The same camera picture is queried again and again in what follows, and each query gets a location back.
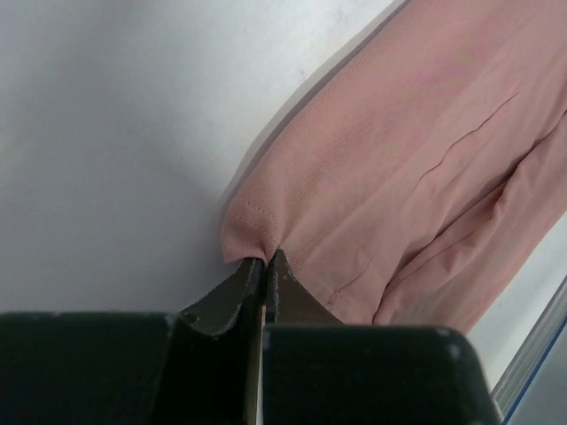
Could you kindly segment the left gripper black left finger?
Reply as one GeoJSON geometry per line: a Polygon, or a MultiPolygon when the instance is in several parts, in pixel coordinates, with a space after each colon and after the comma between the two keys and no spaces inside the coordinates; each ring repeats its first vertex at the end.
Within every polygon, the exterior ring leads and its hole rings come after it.
{"type": "Polygon", "coordinates": [[[5,313],[4,424],[253,424],[263,265],[179,313],[5,313]]]}

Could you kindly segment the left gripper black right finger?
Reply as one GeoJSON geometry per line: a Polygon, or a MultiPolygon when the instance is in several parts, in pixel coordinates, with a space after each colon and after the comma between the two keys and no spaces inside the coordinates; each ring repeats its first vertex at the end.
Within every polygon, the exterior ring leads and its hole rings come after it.
{"type": "Polygon", "coordinates": [[[267,424],[498,424],[479,358],[443,327],[336,320],[283,251],[267,274],[262,403],[267,424]]]}

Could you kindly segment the dusty pink t-shirt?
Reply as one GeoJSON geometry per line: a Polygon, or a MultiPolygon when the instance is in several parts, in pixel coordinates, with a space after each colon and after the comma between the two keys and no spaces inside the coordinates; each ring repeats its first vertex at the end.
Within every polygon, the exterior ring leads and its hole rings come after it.
{"type": "Polygon", "coordinates": [[[282,250],[344,322],[466,332],[565,210],[565,2],[410,1],[271,143],[221,249],[282,250]]]}

